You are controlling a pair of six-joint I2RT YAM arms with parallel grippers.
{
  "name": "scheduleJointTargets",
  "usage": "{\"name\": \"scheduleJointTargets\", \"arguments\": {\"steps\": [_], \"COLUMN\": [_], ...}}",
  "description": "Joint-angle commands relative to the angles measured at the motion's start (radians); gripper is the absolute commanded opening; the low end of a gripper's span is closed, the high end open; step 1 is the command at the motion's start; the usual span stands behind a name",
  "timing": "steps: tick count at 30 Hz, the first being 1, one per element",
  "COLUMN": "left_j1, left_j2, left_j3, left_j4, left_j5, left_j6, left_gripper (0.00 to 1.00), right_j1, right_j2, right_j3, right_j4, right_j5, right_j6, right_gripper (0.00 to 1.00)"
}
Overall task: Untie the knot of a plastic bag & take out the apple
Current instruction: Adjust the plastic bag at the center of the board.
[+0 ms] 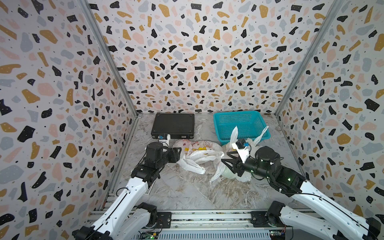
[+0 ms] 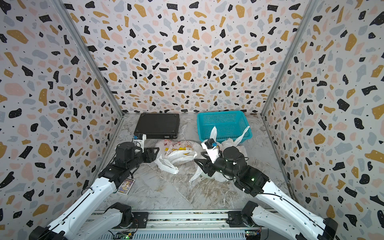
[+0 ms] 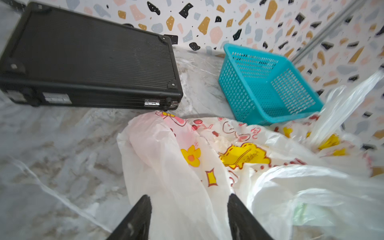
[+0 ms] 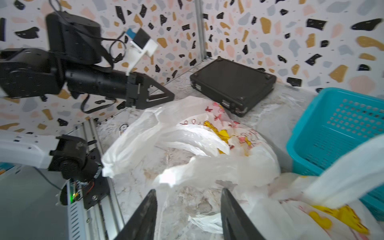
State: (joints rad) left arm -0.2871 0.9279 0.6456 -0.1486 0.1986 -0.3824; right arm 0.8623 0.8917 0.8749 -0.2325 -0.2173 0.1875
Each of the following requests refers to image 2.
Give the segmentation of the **white plastic bag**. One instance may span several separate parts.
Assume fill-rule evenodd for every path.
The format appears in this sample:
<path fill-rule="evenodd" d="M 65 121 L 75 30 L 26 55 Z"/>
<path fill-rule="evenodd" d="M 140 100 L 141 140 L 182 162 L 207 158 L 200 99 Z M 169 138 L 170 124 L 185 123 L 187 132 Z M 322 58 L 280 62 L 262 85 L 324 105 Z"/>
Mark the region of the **white plastic bag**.
<path fill-rule="evenodd" d="M 248 154 L 246 152 L 246 149 L 244 146 L 240 145 L 240 143 L 249 129 L 250 129 L 250 126 L 246 127 L 243 134 L 238 138 L 236 138 L 235 140 L 228 138 L 227 140 L 223 141 L 221 144 L 219 144 L 220 150 L 223 151 L 229 147 L 236 147 L 240 151 L 240 153 L 242 153 L 245 157 L 247 157 Z"/>
<path fill-rule="evenodd" d="M 213 170 L 213 164 L 218 161 L 220 157 L 220 144 L 217 142 L 217 128 L 214 126 L 211 130 L 210 136 L 207 140 L 201 143 L 203 151 L 203 163 L 196 163 L 197 170 L 189 182 L 195 181 L 199 176 L 204 178 L 214 179 L 218 182 L 227 182 L 230 178 L 223 176 L 220 172 Z"/>
<path fill-rule="evenodd" d="M 155 147 L 159 152 L 154 163 L 160 170 L 174 175 L 179 172 L 178 165 L 193 161 L 203 151 L 202 146 L 194 141 L 161 140 Z"/>

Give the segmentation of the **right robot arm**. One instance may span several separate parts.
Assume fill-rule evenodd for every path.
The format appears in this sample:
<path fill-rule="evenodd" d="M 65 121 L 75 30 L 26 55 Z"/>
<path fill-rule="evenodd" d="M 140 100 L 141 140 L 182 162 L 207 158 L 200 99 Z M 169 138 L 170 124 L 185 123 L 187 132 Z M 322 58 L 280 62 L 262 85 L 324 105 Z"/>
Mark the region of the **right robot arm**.
<path fill-rule="evenodd" d="M 218 173 L 252 197 L 272 207 L 271 213 L 249 201 L 241 211 L 243 224 L 267 227 L 290 240 L 333 240 L 338 223 L 323 219 L 295 202 L 260 170 L 248 165 L 248 158 L 236 147 L 223 151 L 208 150 L 195 163 L 209 177 Z"/>

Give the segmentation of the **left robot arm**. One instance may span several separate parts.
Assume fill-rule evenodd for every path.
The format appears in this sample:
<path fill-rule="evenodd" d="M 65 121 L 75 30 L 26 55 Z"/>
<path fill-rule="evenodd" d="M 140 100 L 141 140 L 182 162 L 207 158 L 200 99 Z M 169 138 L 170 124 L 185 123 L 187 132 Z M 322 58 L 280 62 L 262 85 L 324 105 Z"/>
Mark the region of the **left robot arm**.
<path fill-rule="evenodd" d="M 96 208 L 128 178 L 141 164 L 152 163 L 159 148 L 143 148 L 133 142 L 124 142 L 116 147 L 111 161 L 98 175 L 94 183 L 85 189 L 82 196 L 47 227 L 37 226 L 30 240 L 96 240 L 113 228 L 121 231 L 142 228 L 131 206 L 115 203 L 96 220 L 86 220 Z"/>

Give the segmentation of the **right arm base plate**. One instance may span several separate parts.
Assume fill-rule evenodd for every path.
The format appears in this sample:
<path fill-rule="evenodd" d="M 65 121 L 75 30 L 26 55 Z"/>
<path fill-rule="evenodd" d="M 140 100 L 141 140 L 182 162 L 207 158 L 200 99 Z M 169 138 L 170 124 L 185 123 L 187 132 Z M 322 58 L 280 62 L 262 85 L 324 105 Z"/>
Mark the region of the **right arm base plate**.
<path fill-rule="evenodd" d="M 257 227 L 267 227 L 265 225 L 258 225 L 252 219 L 253 211 L 249 211 L 248 213 L 243 213 L 241 211 L 229 211 L 228 219 L 226 223 L 231 228 L 257 228 Z"/>

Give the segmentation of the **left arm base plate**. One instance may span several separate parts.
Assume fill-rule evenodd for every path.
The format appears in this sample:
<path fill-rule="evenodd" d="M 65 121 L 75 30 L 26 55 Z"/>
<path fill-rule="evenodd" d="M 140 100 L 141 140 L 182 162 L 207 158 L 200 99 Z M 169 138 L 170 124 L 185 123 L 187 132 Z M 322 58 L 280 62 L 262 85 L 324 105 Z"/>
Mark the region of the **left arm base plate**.
<path fill-rule="evenodd" d="M 122 214 L 122 219 L 113 229 L 145 229 L 147 227 L 149 212 L 126 212 Z"/>

